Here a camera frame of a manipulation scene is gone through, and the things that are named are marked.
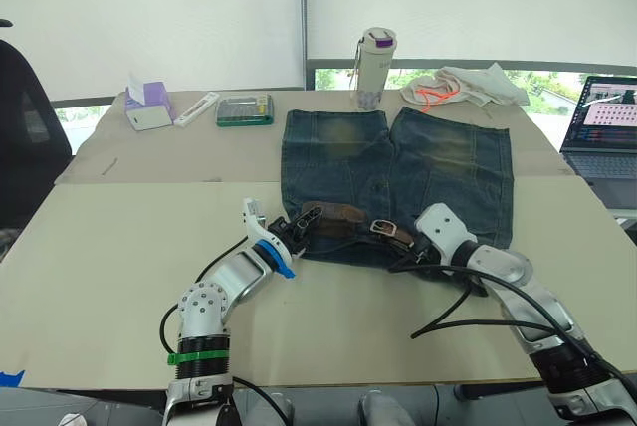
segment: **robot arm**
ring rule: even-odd
[[[288,223],[279,217],[266,229],[259,202],[244,200],[243,219],[252,244],[221,261],[219,267],[180,297],[182,319],[176,353],[176,379],[168,386],[163,423],[239,425],[232,405],[233,380],[228,372],[230,331],[225,324],[233,308],[253,296],[277,272],[291,278],[293,256],[305,249],[319,208]]]
[[[538,302],[574,340],[577,349],[555,331],[512,327],[561,418],[597,421],[591,424],[637,425],[637,404],[630,392],[590,348],[566,307],[533,275],[527,258],[480,245],[476,236],[467,231],[465,224],[445,204],[434,204],[425,210],[416,221],[416,228],[431,241],[442,265],[465,267],[512,284]],[[483,280],[483,285],[499,301],[506,319],[552,326],[534,306],[512,290],[489,280]],[[592,353],[595,360],[583,357],[582,350]]]

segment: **blue tape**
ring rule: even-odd
[[[24,369],[18,374],[5,374],[0,371],[0,387],[5,388],[17,388],[20,386],[20,381],[24,376]]]
[[[275,249],[272,245],[270,245],[269,242],[265,240],[260,240],[257,242],[257,245],[260,245],[261,247],[266,249],[266,251],[272,256],[272,258],[275,259],[275,262],[277,262],[278,274],[283,275],[286,279],[293,279],[295,277],[295,273],[288,268],[286,263],[281,258],[281,255],[279,254],[279,252],[277,252],[277,249]]]

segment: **beige table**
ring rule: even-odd
[[[80,147],[58,183],[278,181],[281,139],[292,109],[351,111],[349,92],[273,91],[275,123],[270,126],[220,128],[208,109],[185,129],[177,126],[136,132],[123,113],[123,96]],[[202,92],[172,93],[178,113]],[[387,91],[381,108],[389,125],[402,106],[398,91]],[[517,106],[471,103],[436,106],[431,115],[483,127],[511,130],[514,175],[573,175],[541,131]]]
[[[276,182],[58,185],[0,264],[0,370],[26,369],[33,387],[166,387],[159,319],[244,235],[244,196],[269,218],[283,211]],[[608,360],[637,369],[637,251],[621,228],[575,176],[519,178],[515,212],[512,247]],[[409,339],[455,288],[345,265],[295,270],[233,313],[235,374],[266,385],[536,377],[507,328]],[[498,318],[499,308],[470,298],[455,317]]]

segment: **belt buckle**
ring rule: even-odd
[[[394,237],[398,231],[398,227],[389,220],[376,219],[371,223],[369,230],[374,234],[384,235],[385,237]]]

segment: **green band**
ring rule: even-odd
[[[229,358],[230,351],[227,349],[216,349],[212,351],[199,351],[197,353],[170,353],[168,364],[180,364],[186,361],[197,361],[198,359]]]

